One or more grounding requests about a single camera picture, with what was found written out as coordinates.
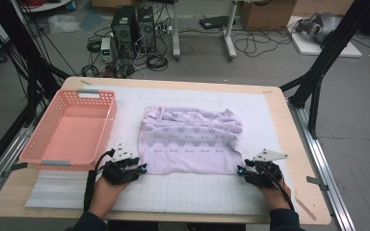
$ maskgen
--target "folded towel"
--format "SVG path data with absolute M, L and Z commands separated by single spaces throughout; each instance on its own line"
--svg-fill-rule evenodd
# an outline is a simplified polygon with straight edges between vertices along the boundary
M 140 164 L 149 174 L 236 174 L 242 122 L 230 110 L 146 107 L 139 138 Z

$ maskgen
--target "basket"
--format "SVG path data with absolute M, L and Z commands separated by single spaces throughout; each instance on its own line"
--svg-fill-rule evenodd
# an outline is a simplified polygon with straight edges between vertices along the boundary
M 40 169 L 93 169 L 110 139 L 115 95 L 111 90 L 58 90 L 19 162 Z

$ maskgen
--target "gray floor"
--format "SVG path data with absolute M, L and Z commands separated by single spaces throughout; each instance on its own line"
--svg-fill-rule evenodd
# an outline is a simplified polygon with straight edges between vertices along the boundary
M 197 18 L 188 18 L 180 24 L 199 28 L 197 21 Z M 110 21 L 104 20 L 97 28 L 108 23 Z M 86 43 L 92 34 L 93 31 L 78 31 L 50 35 L 50 38 L 79 72 L 88 62 Z M 339 58 L 328 72 L 321 92 L 317 135 L 356 229 L 370 230 L 370 49 L 355 41 L 353 44 L 363 56 L 361 59 Z M 181 48 L 180 61 L 169 57 L 166 71 L 144 70 L 146 76 L 137 72 L 132 78 L 281 86 L 304 74 L 316 59 L 299 55 L 291 43 L 254 59 L 238 52 L 238 57 L 229 62 L 222 38 L 201 34 L 181 35 Z M 49 52 L 55 57 L 52 61 L 57 67 L 70 72 L 53 49 Z M 25 105 L 12 64 L 0 64 L 0 138 Z M 0 230 L 63 230 L 74 222 L 74 219 L 0 218 Z M 183 228 L 183 223 L 162 224 L 162 230 L 166 231 Z M 337 230 L 334 222 L 304 228 Z M 267 225 L 248 225 L 248 230 L 267 229 Z

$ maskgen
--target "electronic device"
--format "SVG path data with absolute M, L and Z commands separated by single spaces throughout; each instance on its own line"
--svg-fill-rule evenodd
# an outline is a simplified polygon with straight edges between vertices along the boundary
M 146 164 L 138 166 L 140 158 L 132 158 L 130 155 L 124 153 L 120 147 L 119 152 L 117 153 L 117 158 L 114 158 L 115 153 L 115 149 L 105 152 L 98 159 L 94 170 L 89 171 L 83 202 L 84 211 L 88 211 L 90 208 L 94 194 L 95 178 L 101 169 L 102 176 L 113 185 L 122 185 L 133 182 L 138 180 L 141 175 L 146 174 Z M 100 169 L 98 166 L 106 156 L 109 156 L 113 159 L 106 162 L 105 165 Z
M 140 28 L 141 51 L 154 53 L 156 51 L 154 11 L 151 7 L 138 8 L 138 27 Z
M 140 47 L 135 8 L 133 6 L 117 6 L 111 23 L 116 48 L 121 59 L 135 59 Z
M 110 64 L 114 59 L 113 44 L 111 38 L 101 39 L 101 56 L 106 64 Z
M 279 183 L 283 179 L 280 167 L 273 163 L 273 161 L 286 159 L 287 157 L 287 154 L 263 149 L 252 160 L 245 160 L 246 166 L 252 167 L 253 171 L 237 166 L 237 174 L 243 176 L 247 183 L 257 187 L 280 190 L 290 209 L 294 211 L 289 194 L 284 189 L 284 186 Z
M 203 27 L 203 29 L 210 30 L 227 26 L 228 20 L 229 20 L 228 16 L 209 17 L 201 19 L 199 21 L 199 24 Z
M 316 42 L 322 44 L 324 39 L 337 28 L 340 21 L 332 13 L 315 13 L 309 19 L 301 19 L 297 24 L 296 31 L 306 32 Z

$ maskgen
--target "metal stand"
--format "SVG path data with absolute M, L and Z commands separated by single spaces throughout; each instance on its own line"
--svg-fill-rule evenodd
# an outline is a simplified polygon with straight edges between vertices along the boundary
M 177 61 L 179 61 L 179 56 L 181 55 L 178 30 L 178 0 L 173 0 L 172 52 L 173 57 Z
M 233 0 L 230 3 L 229 20 L 227 22 L 227 28 L 224 31 L 224 39 L 225 39 L 227 51 L 229 52 L 229 60 L 236 58 L 235 47 L 233 46 L 232 39 L 230 38 L 230 33 L 232 32 L 233 20 L 235 18 L 236 9 L 237 9 L 237 1 Z
M 178 5 L 179 0 L 173 0 L 173 26 L 172 26 L 172 53 L 173 57 L 179 61 L 181 51 L 179 48 L 179 33 L 178 33 Z M 235 18 L 238 0 L 232 0 L 230 3 L 229 20 L 227 22 L 227 29 L 224 31 L 224 39 L 229 52 L 229 60 L 236 58 L 236 51 L 233 46 L 230 33 L 232 32 L 233 20 Z
M 345 14 L 337 29 L 329 36 L 330 38 L 326 41 L 324 49 L 311 69 L 302 77 L 280 87 L 282 91 L 286 91 L 299 86 L 295 94 L 289 97 L 289 102 L 297 108 L 303 108 L 305 101 L 312 94 L 308 130 L 313 139 L 317 139 L 315 129 L 323 78 L 369 12 L 370 0 L 356 0 Z

